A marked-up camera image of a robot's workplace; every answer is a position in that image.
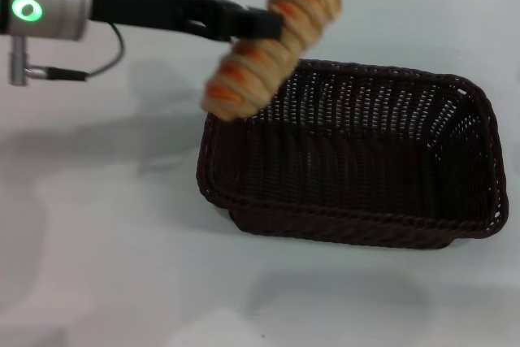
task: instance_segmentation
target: white table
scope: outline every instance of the white table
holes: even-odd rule
[[[262,6],[264,0],[236,0]],[[500,126],[505,229],[432,252],[250,236],[195,181],[205,78],[228,47],[122,28],[86,85],[0,87],[0,345],[512,346],[520,342],[520,0],[345,0],[307,58],[416,67],[484,88]],[[89,70],[115,38],[31,40]]]

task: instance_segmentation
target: cable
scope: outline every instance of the cable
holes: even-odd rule
[[[111,68],[115,67],[119,62],[123,59],[125,52],[126,52],[126,45],[124,44],[124,38],[119,29],[112,23],[109,23],[112,30],[114,30],[115,35],[118,38],[119,41],[119,53],[114,57],[112,61],[110,61],[108,64],[103,65],[102,67],[90,72],[88,74],[88,77],[95,77],[99,76],[102,73],[110,70]]]

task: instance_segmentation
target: woven texture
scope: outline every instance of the woven texture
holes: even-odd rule
[[[251,119],[208,115],[201,193],[239,229],[438,249],[504,226],[496,117],[467,79],[302,60]]]

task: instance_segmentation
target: black cable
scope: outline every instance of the black cable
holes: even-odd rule
[[[47,80],[87,81],[89,74],[73,69],[46,67]]]
[[[114,57],[114,59],[112,61],[110,61],[108,64],[106,65],[103,65],[102,67],[92,71],[92,72],[89,72],[88,74],[88,77],[95,77],[95,76],[98,76],[98,75],[101,75],[102,73],[110,70],[111,68],[115,67],[117,64],[119,64],[119,62],[123,59],[124,57],[124,54],[126,52],[126,46],[124,44],[124,38],[123,38],[123,35],[121,34],[121,32],[119,31],[119,29],[112,23],[109,23],[110,27],[112,28],[112,30],[114,30],[114,33],[115,35],[117,36],[118,38],[118,41],[119,41],[119,53]]]

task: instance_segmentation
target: wicker basket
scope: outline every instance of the wicker basket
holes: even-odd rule
[[[202,194],[244,232],[439,249],[508,216],[496,117],[467,79],[302,60],[271,104],[208,115]]]

